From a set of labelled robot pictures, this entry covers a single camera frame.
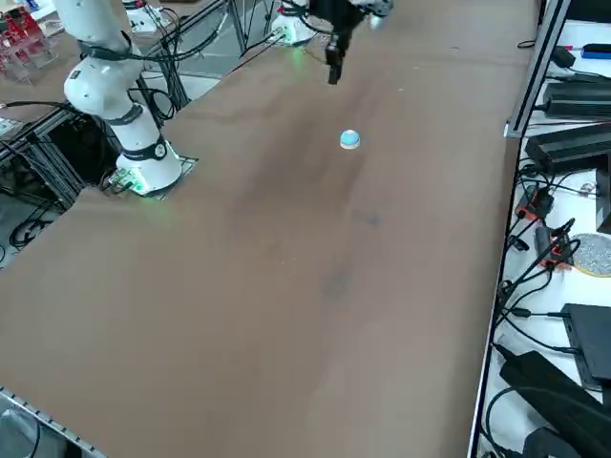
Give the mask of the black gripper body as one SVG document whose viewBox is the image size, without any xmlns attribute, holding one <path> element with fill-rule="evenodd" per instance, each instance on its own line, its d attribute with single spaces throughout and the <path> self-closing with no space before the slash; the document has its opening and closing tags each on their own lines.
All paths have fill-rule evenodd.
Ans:
<svg viewBox="0 0 611 458">
<path fill-rule="evenodd" d="M 331 30 L 319 29 L 308 25 L 310 29 L 328 35 L 351 36 L 368 13 L 368 3 L 359 4 L 348 0 L 310 0 L 308 15 L 328 22 Z"/>
</svg>

